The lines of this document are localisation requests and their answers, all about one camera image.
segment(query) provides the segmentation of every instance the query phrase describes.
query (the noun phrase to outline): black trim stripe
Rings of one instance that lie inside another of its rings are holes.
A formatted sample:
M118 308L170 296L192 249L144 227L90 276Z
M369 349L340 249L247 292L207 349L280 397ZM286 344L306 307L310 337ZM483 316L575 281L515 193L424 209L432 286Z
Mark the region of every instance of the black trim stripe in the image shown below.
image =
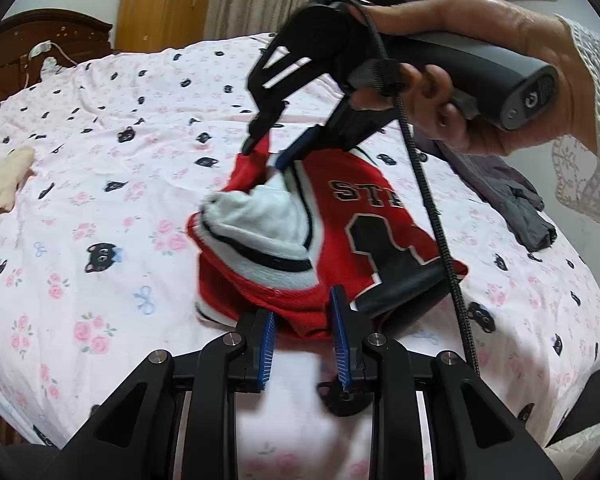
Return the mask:
M365 150L360 148L360 146L354 146L351 149L351 151L353 150L358 150L360 153L362 153L362 155L366 156L366 159L369 161L369 163L371 163L373 166L377 166L376 162L370 157L370 155Z
M197 306L197 305L196 305L196 312L198 313L198 315L199 315L199 316L200 316L202 319L205 319L205 320L207 320L207 321L210 321L210 322L212 322L212 323L216 323L216 324L218 324L218 325L222 325L222 326L228 326L228 325L225 325L224 323L221 323L221 322L219 322L217 319L213 319L212 317L209 317L209 316L207 316L207 315L206 315L204 312L202 312L202 311L200 310L200 307L199 307L199 306Z
M298 170L296 170L296 165L291 164L289 166L291 169L291 175L294 178L296 183L296 189L298 190L298 195L300 196L300 201L302 202L302 207L304 207L304 212L306 214L307 221L307 230L306 230L306 238L304 239L304 248L308 251L309 247L311 247L311 242L314 241L314 220L311 216L311 210L309 209L309 205L306 202L306 198L304 196L304 191L302 191L302 184L300 183L300 177L298 177Z
M288 258L280 258L279 256L272 256L271 254L261 253L256 249L247 247L246 245L233 240L227 236L218 235L212 231L211 227L205 220L205 210L200 210L200 223L202 227L211 235L215 240L231 247L235 252L240 254L243 258L246 258L254 264L269 267L273 270L282 270L283 272L307 272L314 268L310 260L289 260Z

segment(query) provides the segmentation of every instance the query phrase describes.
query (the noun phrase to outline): white sleeve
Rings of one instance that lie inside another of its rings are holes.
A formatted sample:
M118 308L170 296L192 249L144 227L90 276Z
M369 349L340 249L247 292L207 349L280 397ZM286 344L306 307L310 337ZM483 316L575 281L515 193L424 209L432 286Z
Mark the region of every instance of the white sleeve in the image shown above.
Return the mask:
M600 222L600 36L579 23L558 16L571 29L571 37L593 78L596 107L597 160L573 137L558 139L553 147L558 177L556 198L565 206Z

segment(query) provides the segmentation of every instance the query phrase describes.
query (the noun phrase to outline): black cable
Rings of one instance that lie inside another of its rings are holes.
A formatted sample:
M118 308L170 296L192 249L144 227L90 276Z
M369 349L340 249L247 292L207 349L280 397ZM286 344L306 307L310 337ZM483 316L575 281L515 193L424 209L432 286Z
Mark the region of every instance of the black cable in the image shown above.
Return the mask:
M365 9L365 6L357 0L331 0L332 2L343 2L346 4L353 5L360 12L365 20L366 26L371 31L371 37L373 38L376 46L376 53L379 59L388 59L386 47L384 41L378 32L378 28L374 20ZM449 289L451 291L451 298L454 302L454 309L456 311L456 319L458 320L458 328L460 329L460 337L462 339L462 349L464 350L464 358L467 364L474 370L474 372L480 376L480 368L478 366L478 355L475 351L474 335L471 332L471 325L469 324L469 317L466 313L466 306L464 304L464 297L460 290L460 283L458 282L458 276L454 269L454 260L449 251L448 243L446 242L445 231L442 228L442 222L440 221L440 213L436 208L436 203L433 200L427 177L425 176L424 170L422 169L422 163L418 158L418 151L416 148L416 142L413 139L411 130L409 128L409 122L407 118L407 112L404 108L404 102L400 94L394 97L394 107L398 110L398 122L400 124L400 130L402 131L402 139L404 145L407 148L407 154L411 161L411 168L416 177L418 188L422 196L422 202L427 211L429 222L433 229L433 235L438 244L438 251L442 258L443 265L445 267L446 278L449 281Z

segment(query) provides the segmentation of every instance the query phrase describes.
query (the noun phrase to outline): pink rose print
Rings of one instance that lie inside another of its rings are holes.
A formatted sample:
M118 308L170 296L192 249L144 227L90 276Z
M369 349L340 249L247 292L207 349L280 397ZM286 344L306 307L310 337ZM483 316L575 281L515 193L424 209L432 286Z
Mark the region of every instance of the pink rose print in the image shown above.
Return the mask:
M487 352L486 350L478 350L478 362L480 366L486 367L491 360L491 352Z
M158 232L161 235L167 235L173 231L173 223L170 220L160 220L158 223Z
M125 233L129 231L133 227L133 224L136 220L139 220L139 216L128 216L122 221L122 225L125 228Z
M276 466L282 474L289 475L298 471L300 461L293 453L285 453L276 459Z
M222 186L224 186L226 179L222 176L216 176L214 177L213 180L213 188L214 189L220 189Z
M27 397L24 396L24 394L20 393L20 392L16 392L16 402L23 408L27 407Z
M75 324L74 337L80 343L80 351L83 353L103 355L109 352L109 338L114 336L118 330L102 319L102 316L94 316L91 312L80 316L84 321Z
M251 458L247 460L246 469L247 471L262 471L266 467L266 464L261 458Z
M69 199L69 202L71 202L73 205L81 206L81 205L85 205L87 202L90 202L91 200L94 200L93 196L86 194L84 191L81 191L76 196L72 196Z
M367 460L360 460L359 462L355 462L351 466L351 476L352 478L360 478L361 480L363 478L368 478L369 462Z
M171 238L169 238L169 248L172 251L181 251L186 246L187 241L185 240L185 237L180 234L173 235Z
M91 339L91 325L84 321L79 321L74 327L74 337L78 341L88 341Z
M59 300L60 298L62 298L62 295L64 294L64 290L62 290L62 287L60 285L51 285L49 287L49 296L51 296L54 300Z
M177 171L176 173L173 174L173 179L174 180L180 180L187 173L189 173L189 169L188 168L183 168L182 170Z
M94 337L91 341L91 353L97 355L106 354L109 351L109 339L102 336Z
M62 277L56 273L49 276L49 279L46 280L46 282L49 285L48 294L54 300L62 298L62 295L64 294L63 287L67 288L69 286L69 280L63 280Z
M11 274L9 276L6 277L6 279L4 280L4 284L6 286L18 286L22 283L22 278L19 278L19 276L22 274L22 269L13 269L11 271Z
M183 229L176 228L168 219L160 220L157 229L149 238L154 245L154 250L161 251L165 256L173 256L174 252L182 251L187 247Z
M49 382L49 367L47 365L40 365L40 379L43 383Z
M129 200L138 200L144 195L145 190L146 184L144 182L136 182L132 187L127 189L125 202L128 202Z
M518 354L513 353L509 356L509 368L517 378L522 377L524 366Z
M81 238L90 238L96 232L96 224L84 223L78 225L74 229L74 240L80 240Z
M495 285L494 283L487 283L486 290L487 298L489 298L491 304L495 306L502 306L504 301L507 299L506 294L502 290L502 287Z
M14 320L11 330L13 330L13 334L11 334L11 347L24 359L27 349L31 346L31 339L29 337L33 335L31 325L29 324L29 317L20 316L20 318Z

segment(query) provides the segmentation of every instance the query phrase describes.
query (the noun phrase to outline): finger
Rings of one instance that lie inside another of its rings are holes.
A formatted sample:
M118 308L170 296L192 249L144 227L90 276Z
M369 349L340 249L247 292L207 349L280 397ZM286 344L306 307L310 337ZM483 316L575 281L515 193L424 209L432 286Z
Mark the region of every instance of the finger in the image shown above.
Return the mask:
M349 106L354 110L388 110L392 107L391 99L382 97L373 88L361 88L353 92L349 99Z
M470 146L467 122L455 106L447 103L436 111L435 137L455 152L464 153Z
M526 54L531 13L503 0L421 0L365 9L384 34L404 36L446 30ZM351 13L364 23L359 12Z
M454 84L446 70L436 65L427 65L422 73L419 99L427 104L441 105L451 99Z
M420 85L403 95L411 123L422 127L430 136L440 138L438 109L448 103L452 92L449 75L438 66L427 65Z

